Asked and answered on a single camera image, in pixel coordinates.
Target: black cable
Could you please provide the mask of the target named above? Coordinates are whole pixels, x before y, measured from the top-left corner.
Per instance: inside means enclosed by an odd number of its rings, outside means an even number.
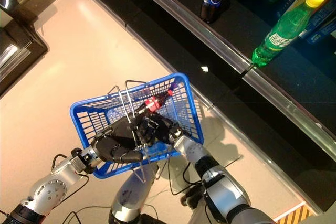
[[[210,218],[209,218],[208,212],[206,211],[206,207],[207,207],[207,206],[208,206],[208,204],[205,204],[204,211],[205,211],[206,217],[208,218],[208,221],[209,221],[209,223],[210,223],[210,224],[212,224],[212,223],[211,223],[211,221],[210,221]]]
[[[5,215],[6,217],[8,217],[8,216],[9,216],[9,214],[8,214],[8,213],[6,213],[6,212],[3,212],[2,210],[0,210],[0,213],[2,213],[3,215]]]
[[[157,211],[156,211],[155,207],[154,207],[153,205],[150,205],[150,204],[144,204],[144,205],[145,205],[145,206],[149,206],[149,207],[153,208],[153,209],[154,209],[154,211],[155,211],[155,214],[156,214],[156,219],[157,219],[157,220],[159,220],[159,216],[158,216],[158,213],[157,213]]]
[[[76,211],[76,213],[78,214],[79,212],[81,212],[82,210],[84,209],[87,209],[87,208],[111,208],[111,206],[89,206],[89,207],[83,207],[81,209],[79,209],[78,211]],[[71,217],[71,219],[68,221],[68,224],[71,222],[71,220],[74,218],[74,215]]]
[[[52,160],[51,170],[55,168],[56,159],[57,159],[58,157],[67,158],[67,156],[64,155],[64,154],[62,154],[62,153],[57,154],[57,155],[54,157],[54,159]]]
[[[66,220],[69,218],[69,216],[70,216],[71,214],[73,214],[73,216],[75,216],[75,217],[76,217],[76,219],[77,219],[77,221],[78,221],[78,223],[79,223],[79,224],[82,224],[82,222],[80,222],[80,219],[79,219],[79,217],[78,217],[77,213],[76,213],[76,212],[74,212],[74,211],[72,211],[72,212],[70,212],[70,213],[68,214],[68,216],[65,218],[65,220],[63,221],[63,223],[62,223],[62,224],[64,224],[64,223],[66,222]]]
[[[189,185],[199,185],[199,184],[201,184],[202,182],[200,180],[198,180],[196,182],[190,182],[185,178],[185,173],[188,170],[189,166],[190,166],[190,162],[188,163],[187,167],[183,171],[183,174],[182,174],[183,180]]]
[[[188,185],[187,187],[185,187],[184,189],[182,189],[181,191],[179,191],[178,193],[173,193],[173,189],[172,189],[172,183],[171,183],[171,180],[170,180],[170,169],[169,169],[169,161],[170,161],[170,158],[168,158],[168,179],[169,179],[169,187],[170,187],[170,192],[172,193],[172,195],[178,195],[180,194],[181,192],[187,190],[188,188],[192,187],[193,185]]]
[[[85,174],[80,174],[77,173],[79,176],[83,176],[85,177],[87,180],[85,181],[85,183],[79,187],[76,191],[74,191],[72,194],[70,194],[68,197],[66,197],[64,200],[62,200],[62,202],[60,204],[58,204],[56,207],[58,207],[59,205],[61,205],[64,201],[66,201],[68,198],[70,198],[72,195],[74,195],[76,192],[78,192],[80,189],[82,189],[83,187],[85,187],[85,185],[89,182],[90,178],[89,176],[85,175]]]

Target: blue shopping basket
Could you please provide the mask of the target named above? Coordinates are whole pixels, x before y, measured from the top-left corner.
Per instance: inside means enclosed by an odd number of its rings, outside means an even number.
[[[148,98],[167,91],[168,89],[173,90],[173,95],[157,112],[173,122],[179,123],[180,127],[189,132],[196,142],[203,144],[202,130],[186,75],[173,73],[161,79],[128,89],[128,92],[132,105],[134,109],[136,109]],[[121,91],[121,96],[127,112],[132,112],[126,90]],[[125,111],[120,95],[116,92],[76,102],[71,106],[70,115],[75,124],[80,141],[83,147],[86,148],[99,131],[125,116]],[[144,155],[149,156],[151,162],[166,159],[168,154],[170,156],[176,156],[179,153],[175,150],[171,151],[169,145],[162,142],[157,142],[152,147],[146,147],[144,152]],[[147,158],[148,157],[144,158],[142,164],[148,163]],[[96,168],[94,175],[98,178],[107,178],[134,169],[139,165],[139,163],[102,163]]]

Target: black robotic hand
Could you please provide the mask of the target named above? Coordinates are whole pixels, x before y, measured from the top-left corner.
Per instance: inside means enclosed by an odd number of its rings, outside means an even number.
[[[133,125],[126,116],[106,127],[93,139],[91,146],[104,161],[134,163],[143,160],[143,154],[136,150]]]
[[[137,145],[150,147],[155,141],[173,144],[171,135],[179,129],[178,124],[155,112],[129,118],[131,123],[124,116],[94,137],[92,148],[103,161],[140,162],[143,154],[136,150]]]

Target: beige floor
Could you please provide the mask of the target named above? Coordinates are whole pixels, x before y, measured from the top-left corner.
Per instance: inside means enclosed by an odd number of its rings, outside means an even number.
[[[30,186],[50,171],[57,153],[69,154],[80,142],[69,115],[80,100],[105,94],[126,79],[150,81],[169,74],[132,36],[92,0],[56,0],[35,24],[49,52],[0,100],[1,201],[11,211]],[[300,201],[260,163],[230,128],[202,106],[205,145],[245,187],[252,205],[276,217]],[[181,173],[185,162],[172,160]],[[79,193],[55,209],[44,223],[62,223],[72,210],[108,206],[129,173],[109,179],[92,177]],[[191,211],[172,196],[166,172],[154,183],[148,202],[167,223],[187,223]],[[174,186],[180,184],[180,178]],[[151,208],[144,211],[154,214]],[[80,214],[82,223],[107,223],[108,210]]]

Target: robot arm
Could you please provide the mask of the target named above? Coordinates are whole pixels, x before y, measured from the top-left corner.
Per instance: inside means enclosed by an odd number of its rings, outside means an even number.
[[[118,121],[121,130],[126,127],[126,118]],[[50,174],[37,181],[30,189],[29,196],[10,213],[4,224],[40,224],[49,213],[66,199],[71,187],[85,175],[93,173],[101,162],[116,163],[140,162],[143,154],[133,150],[133,139],[123,137],[126,144],[121,145],[115,135],[115,125],[112,124],[98,133],[91,145],[83,151],[75,148],[71,156],[56,165]]]
[[[274,224],[265,213],[250,206],[243,187],[201,144],[184,135],[178,127],[172,130],[170,142],[195,167],[205,188],[204,199],[217,222]]]

